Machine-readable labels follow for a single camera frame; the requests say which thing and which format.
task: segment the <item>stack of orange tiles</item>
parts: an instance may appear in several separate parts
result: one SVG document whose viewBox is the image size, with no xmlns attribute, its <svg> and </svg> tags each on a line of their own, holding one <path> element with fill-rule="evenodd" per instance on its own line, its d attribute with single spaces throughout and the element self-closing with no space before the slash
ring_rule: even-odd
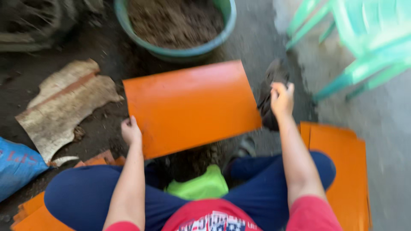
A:
<svg viewBox="0 0 411 231">
<path fill-rule="evenodd" d="M 124 163 L 124 157 L 114 160 L 110 150 L 108 150 L 86 162 L 80 161 L 75 168 L 98 164 L 122 166 Z M 13 217 L 14 223 L 10 227 L 14 231 L 72 231 L 71 228 L 61 223 L 49 213 L 44 205 L 44 192 L 19 205 L 18 208 L 19 212 Z"/>
<path fill-rule="evenodd" d="M 300 132 L 308 149 L 327 154 L 335 164 L 327 199 L 343 230 L 368 231 L 372 221 L 365 142 L 351 130 L 311 122 L 301 122 Z"/>
</svg>

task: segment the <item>knee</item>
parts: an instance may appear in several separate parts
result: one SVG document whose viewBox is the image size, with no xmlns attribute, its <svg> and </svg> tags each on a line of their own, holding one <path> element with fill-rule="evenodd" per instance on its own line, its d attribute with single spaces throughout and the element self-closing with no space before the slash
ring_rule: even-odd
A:
<svg viewBox="0 0 411 231">
<path fill-rule="evenodd" d="M 70 191 L 70 179 L 77 175 L 79 169 L 67 169 L 56 175 L 47 185 L 44 192 L 44 204 L 51 214 L 61 207 L 65 195 Z"/>
<path fill-rule="evenodd" d="M 331 158 L 323 152 L 310 151 L 310 154 L 317 167 L 324 189 L 327 189 L 332 184 L 337 174 L 335 164 Z"/>
</svg>

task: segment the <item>sandal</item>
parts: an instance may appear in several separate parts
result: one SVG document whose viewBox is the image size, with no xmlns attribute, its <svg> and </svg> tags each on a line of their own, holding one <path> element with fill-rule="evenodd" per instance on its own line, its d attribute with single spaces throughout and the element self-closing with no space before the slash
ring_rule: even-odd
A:
<svg viewBox="0 0 411 231">
<path fill-rule="evenodd" d="M 226 157 L 221 171 L 223 175 L 226 175 L 227 168 L 231 166 L 233 160 L 247 156 L 257 157 L 255 147 L 254 139 L 251 136 L 242 138 L 238 147 Z"/>
</svg>

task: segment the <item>red shirt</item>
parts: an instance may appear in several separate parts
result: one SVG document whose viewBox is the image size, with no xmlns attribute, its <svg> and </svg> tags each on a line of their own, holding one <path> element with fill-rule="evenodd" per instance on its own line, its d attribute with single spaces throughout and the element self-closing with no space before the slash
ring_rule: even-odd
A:
<svg viewBox="0 0 411 231">
<path fill-rule="evenodd" d="M 240 208 L 224 199 L 192 201 L 175 212 L 162 231 L 262 231 Z M 297 199 L 287 231 L 342 231 L 330 205 L 316 196 Z M 131 222 L 117 222 L 105 231 L 140 231 Z"/>
</svg>

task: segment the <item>rag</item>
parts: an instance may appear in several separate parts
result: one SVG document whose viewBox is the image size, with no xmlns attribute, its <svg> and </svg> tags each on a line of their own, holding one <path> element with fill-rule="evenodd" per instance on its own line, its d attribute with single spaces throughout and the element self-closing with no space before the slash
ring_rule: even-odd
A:
<svg viewBox="0 0 411 231">
<path fill-rule="evenodd" d="M 266 77 L 260 84 L 260 93 L 257 108 L 260 111 L 260 115 L 263 121 L 263 126 L 270 131 L 279 131 L 277 119 L 271 110 L 271 83 L 281 82 L 287 86 L 290 75 L 282 65 L 282 61 L 279 58 L 268 66 L 266 71 Z"/>
</svg>

